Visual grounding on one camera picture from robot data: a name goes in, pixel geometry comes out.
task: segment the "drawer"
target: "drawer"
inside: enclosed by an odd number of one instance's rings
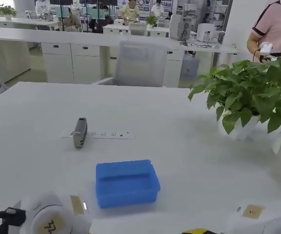
[[[150,37],[166,38],[166,32],[150,32]]]
[[[99,46],[71,45],[72,55],[99,56]]]
[[[104,34],[120,34],[120,30],[119,29],[104,28],[103,33]]]
[[[0,28],[14,28],[14,23],[12,23],[12,22],[0,22]]]
[[[184,58],[183,50],[168,50],[168,55],[166,60],[182,61]]]
[[[69,44],[42,43],[43,54],[49,55],[71,55]]]

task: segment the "wall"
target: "wall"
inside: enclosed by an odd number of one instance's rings
[[[237,45],[240,54],[233,56],[235,60],[253,58],[246,48],[246,41],[254,23],[270,1],[274,0],[233,0],[224,44]]]
[[[34,0],[14,0],[18,17],[25,17],[24,11],[35,11]]]

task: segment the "person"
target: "person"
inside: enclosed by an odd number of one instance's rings
[[[151,16],[156,16],[156,17],[161,17],[162,14],[164,13],[164,7],[161,4],[161,0],[156,0],[155,5],[152,6],[150,15]]]
[[[106,20],[106,25],[108,24],[114,24],[114,20],[110,16],[110,11],[108,6],[104,5],[103,9],[105,10],[105,20]]]
[[[135,0],[129,0],[129,3],[124,5],[121,10],[123,22],[134,22],[139,20],[139,8]]]
[[[281,2],[279,0],[264,9],[247,40],[248,50],[260,62],[264,62],[264,57],[259,51],[263,42],[273,44],[272,51],[281,51]]]
[[[49,16],[51,12],[49,0],[37,0],[35,2],[35,12],[38,18],[46,19],[46,16]]]
[[[172,12],[169,12],[169,16],[167,18],[165,18],[166,20],[170,20],[171,16],[173,15]]]
[[[76,19],[75,19],[74,15],[72,14],[70,7],[68,7],[68,10],[69,10],[69,18],[63,19],[64,31],[79,32],[79,25],[77,25]]]

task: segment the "storage cabinet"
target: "storage cabinet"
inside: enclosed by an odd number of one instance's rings
[[[43,58],[49,83],[74,83],[69,44],[42,43]]]
[[[71,45],[74,82],[92,84],[101,80],[99,46]]]
[[[168,50],[167,61],[164,69],[163,86],[178,88],[184,51]]]

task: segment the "blue container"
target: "blue container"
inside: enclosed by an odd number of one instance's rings
[[[155,202],[160,183],[150,160],[96,165],[96,196],[100,208]]]

